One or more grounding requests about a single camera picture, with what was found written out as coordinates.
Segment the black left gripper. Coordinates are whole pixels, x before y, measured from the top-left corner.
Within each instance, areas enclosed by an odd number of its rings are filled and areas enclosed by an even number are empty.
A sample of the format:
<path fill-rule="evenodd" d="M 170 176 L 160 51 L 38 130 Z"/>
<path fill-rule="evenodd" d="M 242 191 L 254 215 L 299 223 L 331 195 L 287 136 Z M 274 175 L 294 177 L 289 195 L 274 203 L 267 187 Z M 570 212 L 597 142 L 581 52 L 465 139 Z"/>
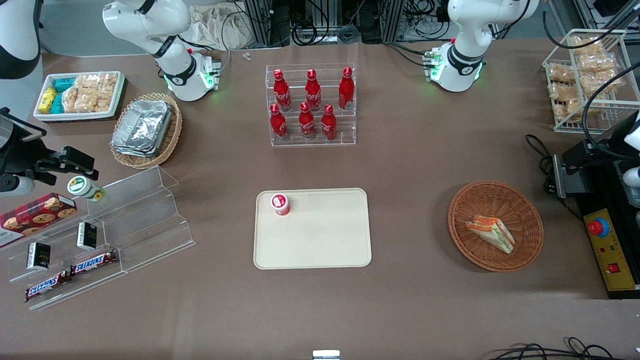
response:
<path fill-rule="evenodd" d="M 613 161 L 623 160 L 621 157 L 629 157 L 639 160 L 639 150 L 629 145 L 625 141 L 625 137 L 632 131 L 639 129 L 639 121 L 635 118 L 627 118 L 615 125 L 610 130 L 597 136 L 596 142 L 589 140 L 582 141 L 582 150 L 585 152 L 595 152 L 595 160 Z M 602 148 L 617 153 L 619 156 L 613 156 L 602 151 Z"/>

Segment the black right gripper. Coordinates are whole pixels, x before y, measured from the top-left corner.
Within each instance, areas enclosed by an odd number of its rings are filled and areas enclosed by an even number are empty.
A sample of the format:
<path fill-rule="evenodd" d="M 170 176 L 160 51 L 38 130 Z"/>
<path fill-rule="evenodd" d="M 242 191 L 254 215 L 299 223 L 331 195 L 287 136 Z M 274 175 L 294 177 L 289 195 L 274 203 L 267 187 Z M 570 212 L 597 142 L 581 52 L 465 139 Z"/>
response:
<path fill-rule="evenodd" d="M 32 169 L 37 163 L 39 173 L 77 174 L 96 181 L 99 171 L 95 159 L 73 146 L 64 146 L 59 158 L 47 158 L 48 148 L 42 138 L 46 130 L 0 110 L 0 170 L 2 174 L 18 174 Z"/>

